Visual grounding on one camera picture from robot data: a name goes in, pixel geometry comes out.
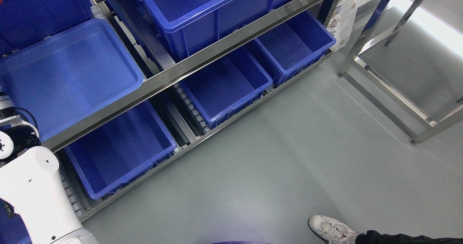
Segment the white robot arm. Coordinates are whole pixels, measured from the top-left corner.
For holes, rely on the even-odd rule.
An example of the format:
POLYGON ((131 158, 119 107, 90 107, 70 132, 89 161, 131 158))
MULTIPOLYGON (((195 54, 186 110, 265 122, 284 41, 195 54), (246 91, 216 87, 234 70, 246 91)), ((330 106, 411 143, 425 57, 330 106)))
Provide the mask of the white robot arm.
POLYGON ((1 92, 1 200, 21 217, 33 244, 97 244, 65 192, 60 164, 32 123, 1 92))

